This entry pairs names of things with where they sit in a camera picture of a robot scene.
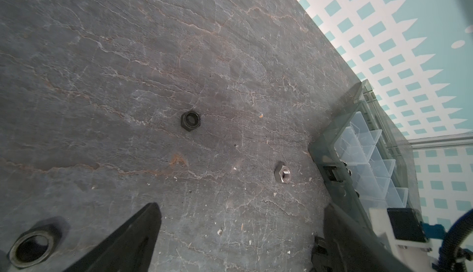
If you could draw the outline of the silver hex nut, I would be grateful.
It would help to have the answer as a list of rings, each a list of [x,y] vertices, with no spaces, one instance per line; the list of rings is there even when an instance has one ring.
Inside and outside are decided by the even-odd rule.
[[[291,171],[284,162],[279,162],[274,170],[276,182],[289,184],[291,182]]]

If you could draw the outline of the black hex nut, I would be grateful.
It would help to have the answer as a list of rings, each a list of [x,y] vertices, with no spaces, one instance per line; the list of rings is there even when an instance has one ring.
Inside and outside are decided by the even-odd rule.
[[[200,127],[200,115],[193,111],[187,111],[181,115],[181,127],[188,132],[191,132]]]

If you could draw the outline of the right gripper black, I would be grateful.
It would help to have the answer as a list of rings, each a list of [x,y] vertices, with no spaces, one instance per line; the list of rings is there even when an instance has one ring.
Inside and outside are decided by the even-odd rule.
[[[370,208],[372,230],[388,251],[413,272],[432,272],[432,242],[426,236],[420,214],[409,208]]]

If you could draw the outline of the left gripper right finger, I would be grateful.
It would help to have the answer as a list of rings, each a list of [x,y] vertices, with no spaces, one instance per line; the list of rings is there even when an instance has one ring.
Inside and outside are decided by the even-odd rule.
[[[383,245],[340,207],[324,210],[323,233],[334,272],[408,272]]]

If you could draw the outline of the grey compartment organizer box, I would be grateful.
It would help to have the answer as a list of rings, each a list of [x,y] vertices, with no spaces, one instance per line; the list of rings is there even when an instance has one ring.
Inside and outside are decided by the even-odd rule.
[[[309,153],[334,204],[371,229],[371,208],[420,210],[413,147],[381,108],[368,80]]]

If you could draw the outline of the black flange nut large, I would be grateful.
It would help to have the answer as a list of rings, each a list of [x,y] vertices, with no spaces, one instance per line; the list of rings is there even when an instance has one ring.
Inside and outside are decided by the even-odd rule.
[[[32,267],[47,260],[61,238],[62,232],[55,225],[37,226],[17,238],[8,253],[8,259],[18,269]]]

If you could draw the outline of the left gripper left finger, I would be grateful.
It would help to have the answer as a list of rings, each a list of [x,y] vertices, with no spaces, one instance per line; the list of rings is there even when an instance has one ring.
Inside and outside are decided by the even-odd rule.
[[[157,203],[148,203],[67,272],[146,272],[161,227]]]

